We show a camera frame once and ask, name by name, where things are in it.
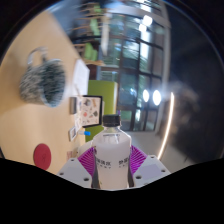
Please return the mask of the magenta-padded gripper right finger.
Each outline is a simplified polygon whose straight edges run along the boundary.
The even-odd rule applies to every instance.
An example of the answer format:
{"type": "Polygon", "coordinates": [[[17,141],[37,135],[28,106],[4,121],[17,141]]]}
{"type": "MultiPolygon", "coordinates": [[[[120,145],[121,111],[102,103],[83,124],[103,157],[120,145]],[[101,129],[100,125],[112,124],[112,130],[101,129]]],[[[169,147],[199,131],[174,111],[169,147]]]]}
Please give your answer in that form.
{"type": "Polygon", "coordinates": [[[135,146],[131,147],[129,170],[132,188],[143,187],[170,174],[155,155],[146,155],[135,146]]]}

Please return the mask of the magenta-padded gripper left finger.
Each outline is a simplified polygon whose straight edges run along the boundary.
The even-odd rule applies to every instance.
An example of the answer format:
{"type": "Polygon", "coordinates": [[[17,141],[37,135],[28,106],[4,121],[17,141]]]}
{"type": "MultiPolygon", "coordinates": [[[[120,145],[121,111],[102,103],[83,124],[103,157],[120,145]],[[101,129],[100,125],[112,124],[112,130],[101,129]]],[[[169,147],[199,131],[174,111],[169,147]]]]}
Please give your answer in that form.
{"type": "Polygon", "coordinates": [[[89,148],[76,158],[70,158],[57,175],[84,188],[99,188],[94,149],[89,148]]]}

